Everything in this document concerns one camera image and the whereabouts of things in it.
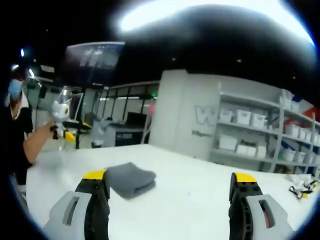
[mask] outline folded cloth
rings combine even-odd
[[[108,167],[110,187],[124,199],[137,197],[156,186],[156,174],[138,168],[132,162]]]

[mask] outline black ceiling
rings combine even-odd
[[[198,7],[173,22],[119,36],[117,17],[132,2],[142,1],[93,0],[47,6],[23,19],[18,47],[29,46],[38,63],[58,69],[66,46],[124,40],[126,46],[115,73],[117,84],[159,80],[163,69],[181,68],[287,88],[320,104],[319,58],[316,63],[308,61],[300,45],[288,50],[282,42],[284,35],[274,33],[262,19],[255,18],[256,23],[248,29],[246,22],[252,19],[235,9]],[[319,46],[317,0],[287,3]],[[28,3],[26,7],[35,9],[37,5]],[[230,19],[238,24],[230,24]]]

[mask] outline white tabletop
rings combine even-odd
[[[113,240],[229,239],[231,174],[256,178],[288,213],[294,230],[304,222],[317,194],[297,200],[282,174],[223,166],[151,145],[80,149],[42,153],[27,172],[26,199],[35,222],[43,227],[51,207],[74,191],[87,172],[132,162],[156,173],[156,187],[131,200],[111,189],[109,237]]]

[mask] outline face mask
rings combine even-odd
[[[22,81],[12,79],[9,85],[9,93],[11,97],[16,100],[20,97],[22,91]]]

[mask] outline black shirt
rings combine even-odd
[[[9,159],[9,166],[14,173],[18,185],[25,185],[27,180],[27,170],[32,166],[27,160],[23,150],[23,142],[25,141],[25,133],[29,134],[33,131],[32,109],[30,104],[20,108],[18,116],[13,119],[10,106],[5,108],[5,115],[9,121],[10,141],[9,150],[12,158]]]

